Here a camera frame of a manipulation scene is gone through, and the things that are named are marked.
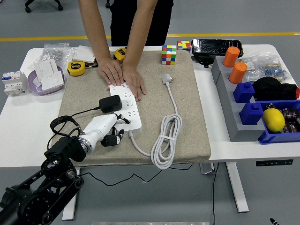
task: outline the person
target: person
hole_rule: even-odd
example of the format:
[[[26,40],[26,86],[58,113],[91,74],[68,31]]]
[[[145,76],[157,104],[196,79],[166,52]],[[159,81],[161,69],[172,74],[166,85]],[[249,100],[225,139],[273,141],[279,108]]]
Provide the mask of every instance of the person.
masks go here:
[[[108,84],[129,85],[135,100],[146,94],[137,65],[145,45],[163,45],[171,20],[173,0],[115,0],[111,5],[112,46],[127,46],[120,67],[111,58],[97,0],[79,0],[82,22],[98,62],[98,71]]]

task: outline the chair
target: chair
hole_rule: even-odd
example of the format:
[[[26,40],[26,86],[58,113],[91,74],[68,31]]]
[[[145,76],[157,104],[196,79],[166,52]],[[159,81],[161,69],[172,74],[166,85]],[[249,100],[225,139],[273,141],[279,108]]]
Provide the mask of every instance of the chair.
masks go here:
[[[25,6],[26,6],[26,8],[25,8],[25,11],[27,12],[27,13],[30,13],[31,12],[31,10],[30,10],[30,8],[28,7],[32,2],[33,2],[34,0],[28,0],[26,3],[25,3]],[[63,10],[63,7],[62,7],[62,5],[60,4],[60,1],[59,0],[54,0],[57,4],[58,4],[58,10],[59,11],[62,11]]]
[[[105,7],[106,7],[106,8],[109,8],[110,6],[111,6],[111,4],[109,3],[109,0],[106,0]]]

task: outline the plastic bag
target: plastic bag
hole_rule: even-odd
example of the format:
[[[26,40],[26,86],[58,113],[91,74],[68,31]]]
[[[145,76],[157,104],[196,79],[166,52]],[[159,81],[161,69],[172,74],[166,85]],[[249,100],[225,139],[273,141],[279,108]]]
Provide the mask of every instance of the plastic bag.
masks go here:
[[[69,43],[45,44],[42,55],[38,57],[30,66],[34,70],[34,64],[40,61],[54,59],[57,66],[67,68],[69,62],[77,50],[77,47],[69,48]]]
[[[244,62],[248,66],[245,73],[247,81],[254,83],[262,77],[274,77],[280,82],[291,75],[281,66],[279,56],[270,52],[256,53],[253,56],[241,58],[240,62]]]

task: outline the yellow floor line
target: yellow floor line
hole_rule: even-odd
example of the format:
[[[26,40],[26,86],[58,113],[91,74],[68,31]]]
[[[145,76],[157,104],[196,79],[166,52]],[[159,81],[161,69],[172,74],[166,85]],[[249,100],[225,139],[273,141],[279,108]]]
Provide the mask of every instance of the yellow floor line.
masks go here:
[[[185,37],[236,37],[236,36],[296,36],[300,32],[266,32],[266,33],[196,33],[196,34],[168,34],[168,38],[185,38]],[[4,41],[45,41],[45,40],[76,40],[87,39],[86,36],[58,36],[58,37],[7,37],[0,38]]]

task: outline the rubik's cube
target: rubik's cube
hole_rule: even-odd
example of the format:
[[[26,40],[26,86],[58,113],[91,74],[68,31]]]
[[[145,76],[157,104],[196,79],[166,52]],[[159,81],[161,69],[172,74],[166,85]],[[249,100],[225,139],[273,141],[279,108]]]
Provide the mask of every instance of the rubik's cube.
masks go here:
[[[186,50],[191,52],[191,44],[189,41],[177,41],[177,50]]]
[[[163,51],[161,53],[161,64],[175,65],[175,59],[176,59],[176,46],[163,45]]]

